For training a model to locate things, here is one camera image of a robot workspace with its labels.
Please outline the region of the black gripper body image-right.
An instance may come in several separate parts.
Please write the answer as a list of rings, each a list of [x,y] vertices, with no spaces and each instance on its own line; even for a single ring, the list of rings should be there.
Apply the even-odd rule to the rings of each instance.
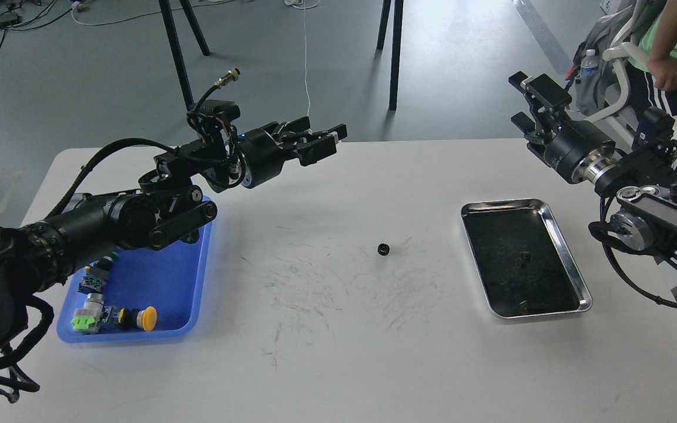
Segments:
[[[610,156],[615,148],[604,131],[586,120],[562,124],[550,142],[545,142],[543,161],[568,184],[583,182],[581,165],[594,152]]]

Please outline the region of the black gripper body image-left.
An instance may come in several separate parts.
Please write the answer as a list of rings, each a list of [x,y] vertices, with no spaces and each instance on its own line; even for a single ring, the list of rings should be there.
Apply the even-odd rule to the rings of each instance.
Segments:
[[[265,129],[253,129],[242,134],[239,149],[244,156],[245,174],[242,186],[253,189],[279,176],[284,163],[297,158],[292,149],[283,148]]]

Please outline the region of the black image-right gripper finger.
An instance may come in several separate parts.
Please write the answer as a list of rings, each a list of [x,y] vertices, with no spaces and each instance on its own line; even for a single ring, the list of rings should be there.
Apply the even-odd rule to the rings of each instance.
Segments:
[[[569,92],[546,74],[527,76],[516,72],[508,83],[524,96],[530,116],[516,113],[511,123],[521,130],[558,130],[567,118],[566,109],[572,102]]]
[[[537,124],[526,113],[516,113],[511,117],[511,123],[523,132],[527,140],[527,150],[540,160],[545,158],[545,143],[548,141],[547,134],[537,129]]]

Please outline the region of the person's hand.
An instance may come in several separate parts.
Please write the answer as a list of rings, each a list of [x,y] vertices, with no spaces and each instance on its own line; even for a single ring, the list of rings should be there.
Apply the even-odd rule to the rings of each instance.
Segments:
[[[677,88],[677,59],[669,55],[650,56],[647,60],[648,72],[653,77],[653,85],[660,91],[669,92]]]

